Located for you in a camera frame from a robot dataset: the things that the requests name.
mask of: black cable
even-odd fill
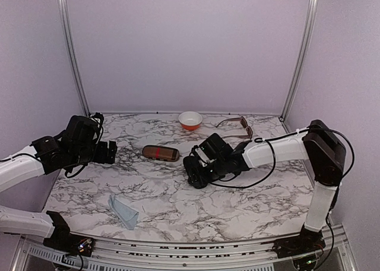
[[[103,132],[104,132],[105,130],[104,130],[103,127],[100,127],[100,131],[101,131],[101,133],[100,133],[100,135],[99,135],[99,138],[97,139],[97,142],[96,142],[96,145],[95,145],[95,149],[94,149],[94,156],[95,156],[95,151],[96,151],[96,149],[97,149],[97,146],[99,145],[100,140],[101,140],[102,137],[103,137]]]
[[[316,262],[317,262],[319,259],[322,258],[323,254],[325,254],[325,251],[323,250],[323,247],[322,247],[320,244],[318,244],[318,247],[321,249],[322,253],[321,253],[320,256],[318,256],[318,257],[315,259]]]
[[[314,268],[314,270],[319,269],[326,262],[326,260],[329,258],[329,256],[331,255],[331,253],[332,253],[332,251],[334,249],[334,244],[335,244],[334,232],[333,232],[333,228],[331,227],[330,220],[328,219],[328,214],[327,214],[327,217],[326,217],[326,224],[327,224],[328,228],[331,231],[331,236],[332,236],[331,248],[330,248],[330,251],[328,252],[328,254],[326,255],[326,257],[321,262],[321,264],[318,265],[316,268]]]
[[[98,124],[98,126],[99,126],[100,129],[103,128],[103,126],[100,125],[100,121],[98,121],[97,118],[94,118],[94,117],[91,116],[90,119],[92,119],[93,121],[95,121],[95,122]],[[102,136],[102,135],[103,135],[103,133],[98,134],[97,142],[99,142],[99,140],[101,139],[101,136]]]
[[[42,161],[41,161],[40,159],[38,159],[37,157],[35,157],[35,156],[31,155],[31,154],[28,154],[28,153],[19,153],[19,154],[16,154],[16,155],[13,156],[12,158],[6,158],[6,159],[2,159],[2,160],[0,160],[0,163],[1,163],[1,162],[7,162],[7,161],[10,161],[10,160],[12,160],[13,158],[16,158],[16,157],[19,157],[19,156],[28,156],[28,157],[31,157],[31,158],[33,158],[34,160],[36,160],[36,161],[42,163]]]
[[[80,269],[79,269],[78,271],[82,271],[82,270],[83,270],[83,267],[84,267],[83,257],[82,257],[82,255],[80,255],[79,253],[78,253],[78,256],[79,256],[79,258],[81,259],[81,267],[80,267]]]
[[[354,152],[354,148],[351,144],[351,142],[348,140],[348,138],[343,134],[341,133],[340,131],[337,131],[337,130],[331,130],[329,128],[323,128],[323,127],[308,127],[308,128],[305,128],[304,130],[300,130],[300,131],[295,131],[295,132],[292,132],[292,133],[288,133],[288,134],[285,134],[285,135],[282,135],[282,136],[278,136],[278,137],[273,137],[273,138],[269,138],[269,139],[266,139],[268,141],[275,141],[275,140],[280,140],[280,139],[283,139],[283,138],[286,138],[286,137],[289,137],[289,136],[295,136],[296,134],[299,134],[299,133],[305,133],[307,131],[327,131],[329,133],[334,133],[334,134],[338,134],[339,136],[341,136],[344,141],[349,145],[349,148],[351,150],[351,156],[352,156],[352,159],[351,159],[351,164],[349,166],[349,168],[345,171],[345,173],[343,174],[342,178],[344,178],[352,169],[352,167],[354,166],[354,162],[355,162],[355,152]],[[254,139],[254,142],[256,143],[262,143],[262,137],[257,137]]]
[[[81,260],[81,267],[79,268],[78,271],[82,271],[83,270],[83,267],[84,267],[84,260],[83,260],[83,257],[80,253],[69,253],[69,254],[66,254],[64,256],[62,256],[62,260],[61,262],[64,263],[64,257],[68,257],[68,256],[74,256],[74,255],[77,255],[79,256],[80,260]]]
[[[214,186],[218,186],[218,187],[223,187],[223,188],[247,189],[247,188],[251,188],[253,186],[256,186],[256,185],[260,184],[261,182],[265,181],[266,179],[268,179],[268,177],[270,175],[272,175],[273,171],[276,168],[276,154],[274,153],[274,149],[273,149],[273,146],[270,143],[270,141],[269,140],[265,140],[265,142],[268,143],[270,149],[272,150],[272,156],[273,156],[273,166],[272,166],[272,169],[267,174],[267,176],[263,177],[263,179],[255,182],[255,183],[253,183],[251,185],[248,185],[248,186],[226,186],[226,185],[220,185],[220,184],[215,184],[215,183],[210,183],[210,184],[214,185]]]
[[[231,179],[228,179],[228,180],[222,180],[222,179],[219,179],[220,182],[229,182],[229,181],[232,181],[234,179],[236,179],[240,174],[237,174],[235,175],[234,177],[232,177]]]
[[[68,176],[69,172],[66,171],[66,172],[65,172],[65,177],[68,178],[68,179],[71,179],[71,178],[73,178],[73,177],[75,177],[75,176],[78,176],[79,173],[82,172],[84,168],[86,168],[86,166],[87,166],[87,164],[82,165],[81,169],[79,169],[74,175],[70,175],[70,176]]]

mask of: metal base rail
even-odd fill
[[[347,237],[341,225],[333,227],[334,247],[344,247]],[[326,250],[331,248],[330,230],[323,229]],[[276,239],[293,236],[260,238],[235,242],[143,242],[95,237],[93,255],[83,257],[83,270],[145,271],[145,270],[261,270],[270,271],[273,263],[301,256],[278,259],[272,251]],[[65,253],[42,245],[39,238],[28,237],[23,249],[27,254],[56,264],[79,269],[78,257],[64,257]]]

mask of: white wall panel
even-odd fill
[[[309,0],[67,0],[92,111],[280,114]]]

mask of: metal frame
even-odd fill
[[[281,119],[283,121],[286,121],[289,115],[289,112],[292,107],[295,94],[299,85],[303,63],[305,61],[305,56],[308,51],[312,32],[313,32],[317,4],[318,4],[318,0],[309,0],[309,7],[308,7],[308,13],[306,15],[305,30],[303,32],[301,48],[298,54],[296,68],[294,69],[292,83],[290,85],[289,92],[284,104],[284,108],[281,113]]]
[[[74,43],[72,41],[67,2],[66,0],[58,0],[58,4],[59,4],[59,12],[61,13],[61,20],[62,20],[62,26],[64,29],[66,47],[69,53],[69,60],[70,60],[72,74],[74,76],[75,86],[77,88],[83,114],[86,116],[90,116],[90,108],[88,107],[86,94],[84,93],[83,83],[82,83],[81,75],[79,72],[77,58],[75,57]]]
[[[349,249],[347,249],[347,237],[341,225],[333,227],[335,233],[336,248],[341,248],[344,270],[355,271],[352,265]],[[331,247],[332,237],[330,230],[323,230],[326,249]],[[313,253],[301,256],[278,259],[271,250],[276,239],[292,236],[288,234],[278,237],[260,238],[257,240],[244,240],[235,242],[147,242],[117,240],[113,238],[95,237],[93,255],[84,257],[83,270],[114,270],[118,271],[154,271],[154,270],[260,270],[266,266],[270,270],[273,263],[294,260]],[[22,271],[29,255],[52,261],[67,267],[80,267],[80,260],[68,256],[62,263],[63,252],[47,248],[42,245],[42,239],[27,237],[18,248],[18,259],[15,260],[13,269]]]
[[[144,112],[102,112],[103,115],[165,115],[165,114],[181,114],[183,111],[144,111]],[[207,115],[257,115],[257,116],[273,116],[278,117],[278,114],[253,114],[252,112],[207,112],[207,111],[198,111],[200,114]]]

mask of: orange bowl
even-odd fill
[[[198,112],[182,112],[178,120],[186,130],[196,130],[201,126],[202,116]]]

